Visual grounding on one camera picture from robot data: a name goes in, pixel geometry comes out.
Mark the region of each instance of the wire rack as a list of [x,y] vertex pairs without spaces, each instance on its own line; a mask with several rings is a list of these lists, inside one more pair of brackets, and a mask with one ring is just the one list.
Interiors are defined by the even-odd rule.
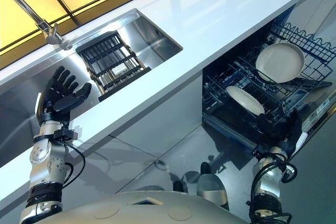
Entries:
[[[306,62],[305,66],[295,79],[286,83],[275,83],[261,78],[255,68],[255,62],[262,50],[269,45],[279,42],[289,42],[300,47]],[[247,53],[240,55],[233,63],[220,74],[211,74],[205,71],[203,109],[209,113],[221,105],[232,105],[225,88],[227,86],[239,87],[256,98],[265,109],[266,119],[270,123],[277,123],[294,108],[302,109],[306,104],[305,97],[309,91],[322,86],[329,86],[326,77],[332,72],[328,64],[335,58],[336,48],[330,43],[324,43],[314,35],[307,35],[290,23],[282,24],[275,20],[269,27],[269,33],[264,41],[252,46]],[[256,125],[257,116],[245,110],[239,111],[239,116],[250,125]]]
[[76,52],[102,94],[99,101],[151,70],[143,65],[117,31],[102,34],[78,47]]

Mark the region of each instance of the white countertop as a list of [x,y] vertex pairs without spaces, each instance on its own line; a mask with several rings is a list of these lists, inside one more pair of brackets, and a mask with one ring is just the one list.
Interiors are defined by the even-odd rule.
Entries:
[[[70,127],[80,129],[75,145],[100,141],[298,1],[133,0],[70,32],[67,39],[137,8],[183,47],[171,59],[74,119]],[[0,82],[51,51],[53,47],[46,45],[3,69]],[[29,181],[29,154],[30,149],[0,168],[1,200],[7,196],[14,200],[28,189],[23,185]]]

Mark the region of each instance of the black robotic finger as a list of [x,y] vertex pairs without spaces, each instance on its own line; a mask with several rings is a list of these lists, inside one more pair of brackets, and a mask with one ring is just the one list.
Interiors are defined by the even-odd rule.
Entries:
[[52,77],[49,81],[48,81],[48,84],[46,86],[46,89],[55,89],[57,90],[57,87],[58,87],[58,82],[57,82],[57,79]]
[[64,83],[64,86],[66,87],[66,88],[68,88],[68,87],[70,87],[70,84],[75,80],[75,76],[74,75],[72,75],[72,76],[70,76],[68,79],[67,79],[67,81]]
[[59,66],[59,67],[56,69],[56,71],[55,71],[53,77],[56,78],[56,79],[58,79],[59,76],[61,75],[61,73],[62,73],[64,70],[65,70],[65,67],[63,67],[63,66]]
[[58,79],[58,82],[63,84],[63,82],[65,81],[65,79],[68,77],[68,75],[70,74],[69,70],[65,70],[62,74],[61,77]]
[[58,100],[54,105],[54,110],[59,114],[65,114],[73,110],[85,101],[85,99],[89,96],[90,91],[91,84],[85,83],[84,86],[76,94],[71,93],[68,96]]
[[64,88],[65,88],[65,87],[63,86],[62,83],[57,82],[57,88],[56,88],[56,92],[57,92],[57,93],[62,94],[63,91],[64,91]]
[[77,91],[77,93],[75,94],[75,97],[79,98],[79,97],[84,97],[84,99],[86,99],[90,92],[91,92],[91,87],[92,85],[90,83],[85,83],[83,85],[83,87]]
[[68,90],[68,94],[73,93],[76,87],[78,87],[77,82],[74,82],[73,84],[71,84],[71,86],[69,87],[69,90]]

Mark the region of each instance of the kitchen sink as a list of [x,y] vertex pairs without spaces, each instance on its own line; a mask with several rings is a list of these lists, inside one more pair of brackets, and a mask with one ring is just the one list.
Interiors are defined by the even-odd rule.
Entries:
[[45,56],[38,64],[30,66],[16,77],[2,83],[0,86],[0,167],[32,146],[33,136],[39,130],[35,117],[38,93],[44,89],[59,66],[69,69],[71,74],[76,76],[78,83],[90,81],[93,84],[89,98],[72,111],[71,119],[99,103],[98,97],[102,94],[90,80],[86,65],[76,53],[76,48],[109,31],[117,31],[138,59],[150,69],[182,50],[182,47],[163,30],[138,10],[133,9],[74,39],[70,42],[72,44],[70,50],[59,49]]

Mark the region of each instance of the dish rack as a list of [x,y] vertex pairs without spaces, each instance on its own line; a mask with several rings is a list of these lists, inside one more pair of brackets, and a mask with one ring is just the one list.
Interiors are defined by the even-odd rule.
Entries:
[[[236,86],[251,94],[263,105],[265,119],[276,124],[294,108],[301,110],[306,105],[305,97],[311,90],[332,84],[324,80],[332,72],[328,64],[336,56],[336,47],[332,48],[330,43],[323,43],[322,39],[314,38],[314,35],[307,35],[306,31],[292,26],[291,23],[283,24],[280,20],[274,20],[267,28],[269,33],[266,39],[227,64],[223,72],[203,72],[204,112],[211,114],[219,106],[237,105],[237,116],[256,129],[258,116],[242,109],[226,92],[227,86]],[[289,42],[298,46],[306,59],[300,75],[281,84],[275,83],[268,76],[266,79],[270,81],[261,78],[260,72],[255,68],[260,52],[279,42]]]
[[117,31],[109,31],[78,47],[90,78],[96,83],[103,101],[132,81],[149,72]]

